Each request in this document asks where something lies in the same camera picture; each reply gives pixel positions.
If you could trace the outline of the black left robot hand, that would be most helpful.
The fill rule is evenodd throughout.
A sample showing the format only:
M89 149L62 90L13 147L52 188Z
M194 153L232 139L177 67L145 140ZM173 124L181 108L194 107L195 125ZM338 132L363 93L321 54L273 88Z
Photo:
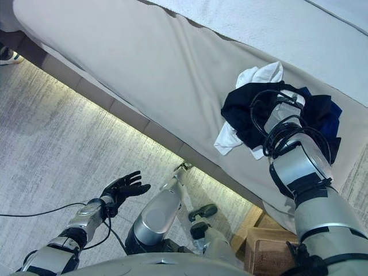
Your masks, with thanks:
M141 171L134 171L124 177L116 179L103 190L101 198L110 197L106 204L112 208L119 208L127 198L140 196L151 188L150 184L143 185Z

